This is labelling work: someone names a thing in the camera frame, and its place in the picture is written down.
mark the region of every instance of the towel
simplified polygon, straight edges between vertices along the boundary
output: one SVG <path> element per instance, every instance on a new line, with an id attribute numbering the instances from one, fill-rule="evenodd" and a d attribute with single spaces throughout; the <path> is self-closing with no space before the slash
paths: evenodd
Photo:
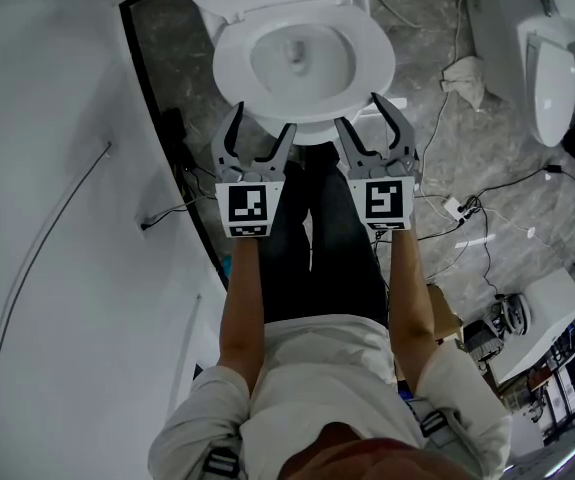
<path id="1" fill-rule="evenodd" d="M 457 60 L 443 71 L 443 78 L 444 92 L 456 91 L 478 111 L 485 95 L 482 60 L 473 56 Z"/>

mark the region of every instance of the smart toilet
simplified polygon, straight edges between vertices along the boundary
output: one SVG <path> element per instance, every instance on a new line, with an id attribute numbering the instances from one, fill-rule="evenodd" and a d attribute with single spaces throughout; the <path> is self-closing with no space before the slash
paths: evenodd
<path id="1" fill-rule="evenodd" d="M 295 144 L 334 140 L 393 80 L 395 55 L 368 0 L 193 0 L 215 46 L 214 80 L 232 105 Z"/>
<path id="2" fill-rule="evenodd" d="M 575 110 L 575 0 L 467 0 L 489 92 L 557 145 Z"/>

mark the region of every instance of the white wall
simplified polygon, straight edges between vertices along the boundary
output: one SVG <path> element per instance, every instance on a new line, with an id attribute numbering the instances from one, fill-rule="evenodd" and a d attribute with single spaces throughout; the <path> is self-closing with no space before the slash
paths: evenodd
<path id="1" fill-rule="evenodd" d="M 146 478 L 146 447 L 186 393 L 190 324 L 224 291 L 178 204 L 125 44 L 123 0 L 0 0 L 0 479 Z"/>

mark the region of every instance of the toilet seat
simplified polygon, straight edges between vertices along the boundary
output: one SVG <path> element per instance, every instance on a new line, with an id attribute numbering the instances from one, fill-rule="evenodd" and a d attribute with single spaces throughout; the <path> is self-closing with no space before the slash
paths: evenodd
<path id="1" fill-rule="evenodd" d="M 259 82 L 251 65 L 251 51 L 265 34 L 291 25 L 322 25 L 341 34 L 354 52 L 355 72 L 348 87 L 316 104 L 278 102 Z M 224 28 L 214 54 L 216 85 L 232 105 L 245 102 L 250 113 L 290 123 L 311 123 L 355 115 L 372 92 L 389 89 L 395 55 L 380 26 L 353 5 L 316 0 L 267 7 L 245 13 L 244 21 Z"/>
<path id="2" fill-rule="evenodd" d="M 531 35 L 527 45 L 527 124 L 545 146 L 556 146 L 569 129 L 575 107 L 573 54 Z"/>

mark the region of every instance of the white shirt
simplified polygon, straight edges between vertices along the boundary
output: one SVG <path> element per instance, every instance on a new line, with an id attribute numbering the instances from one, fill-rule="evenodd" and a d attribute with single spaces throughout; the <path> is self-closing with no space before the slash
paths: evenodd
<path id="1" fill-rule="evenodd" d="M 233 370 L 201 373 L 189 398 L 154 441 L 149 469 L 156 480 L 189 478 L 218 441 L 242 438 L 241 463 L 250 480 L 275 479 L 283 464 L 332 422 L 363 438 L 389 437 L 416 448 L 426 439 L 395 387 L 387 330 L 352 315 L 324 315 L 265 326 L 265 364 L 249 397 Z M 509 454 L 511 417 L 478 368 L 454 342 L 429 359 L 417 397 L 461 414 L 492 478 Z"/>

